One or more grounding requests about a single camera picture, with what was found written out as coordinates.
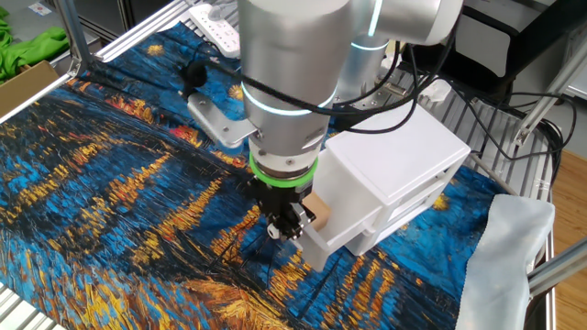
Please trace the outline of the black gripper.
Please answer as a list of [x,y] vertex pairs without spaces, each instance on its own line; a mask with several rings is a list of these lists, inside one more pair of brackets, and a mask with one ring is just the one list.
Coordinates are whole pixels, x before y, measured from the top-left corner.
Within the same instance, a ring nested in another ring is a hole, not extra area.
[[303,229],[316,220],[316,215],[303,206],[303,199],[312,192],[312,188],[310,181],[301,186],[281,188],[254,179],[254,194],[261,211],[275,219],[285,239],[299,238]]

